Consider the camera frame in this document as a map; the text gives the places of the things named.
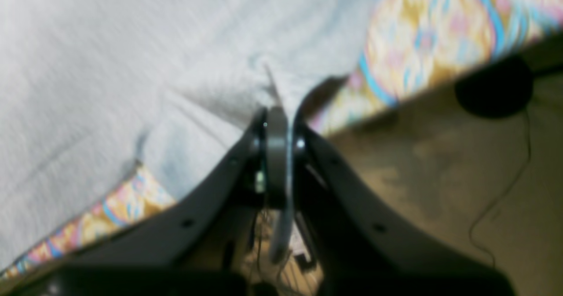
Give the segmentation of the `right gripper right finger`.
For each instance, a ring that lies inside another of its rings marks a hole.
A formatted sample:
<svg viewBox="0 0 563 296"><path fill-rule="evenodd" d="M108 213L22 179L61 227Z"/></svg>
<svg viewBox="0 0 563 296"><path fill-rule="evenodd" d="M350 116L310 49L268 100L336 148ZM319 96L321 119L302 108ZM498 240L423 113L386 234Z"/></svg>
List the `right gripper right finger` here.
<svg viewBox="0 0 563 296"><path fill-rule="evenodd" d="M506 276L400 216L296 116L293 203L319 296L513 296Z"/></svg>

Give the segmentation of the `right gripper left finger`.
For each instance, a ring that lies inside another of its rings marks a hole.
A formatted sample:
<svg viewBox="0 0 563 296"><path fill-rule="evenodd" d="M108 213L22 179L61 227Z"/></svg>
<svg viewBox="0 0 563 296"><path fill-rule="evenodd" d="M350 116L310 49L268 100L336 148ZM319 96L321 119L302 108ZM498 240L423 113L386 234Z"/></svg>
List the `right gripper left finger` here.
<svg viewBox="0 0 563 296"><path fill-rule="evenodd" d="M288 119L259 110L179 203L9 282L11 296L245 296L235 269L263 208L289 210Z"/></svg>

